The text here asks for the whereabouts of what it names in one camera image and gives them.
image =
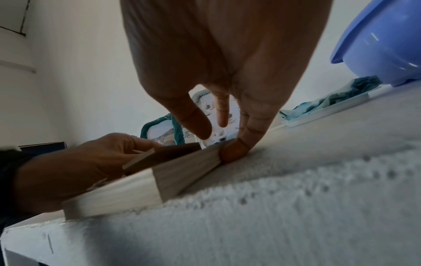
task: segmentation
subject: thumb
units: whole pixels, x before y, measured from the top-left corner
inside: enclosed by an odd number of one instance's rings
[[[177,98],[156,98],[176,118],[183,127],[200,139],[207,139],[212,133],[212,124],[206,115],[196,106],[188,94]]]

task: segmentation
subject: wooden board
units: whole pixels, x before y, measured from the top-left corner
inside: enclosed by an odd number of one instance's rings
[[[149,151],[140,154],[136,159],[133,159],[123,165],[123,170],[125,175],[135,174],[141,170],[179,158],[198,150],[201,150],[199,143],[152,148]]]
[[[225,142],[158,164],[65,201],[66,220],[155,206],[176,197],[221,161]]]

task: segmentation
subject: fingernail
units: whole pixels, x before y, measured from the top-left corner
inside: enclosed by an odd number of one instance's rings
[[[242,142],[235,140],[221,149],[219,158],[223,163],[230,163],[244,157],[248,152],[248,147]]]

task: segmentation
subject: white wall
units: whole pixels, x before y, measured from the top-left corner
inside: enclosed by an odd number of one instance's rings
[[[321,97],[354,78],[344,65],[331,65],[329,57],[368,2],[335,1],[311,63],[286,107]],[[27,38],[60,136],[81,143],[114,131],[139,135],[146,122],[167,113],[139,84],[118,1],[33,0],[31,8]]]
[[[293,109],[339,89],[356,76],[344,64],[331,64],[333,52],[342,33],[371,0],[334,0],[325,31],[307,70],[283,109]]]
[[[0,61],[33,67],[26,39],[0,28]],[[36,74],[0,66],[0,146],[58,141]]]

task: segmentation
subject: plastic bowl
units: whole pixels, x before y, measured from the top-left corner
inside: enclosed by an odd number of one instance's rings
[[[421,0],[373,0],[343,33],[331,63],[399,86],[421,80]]]

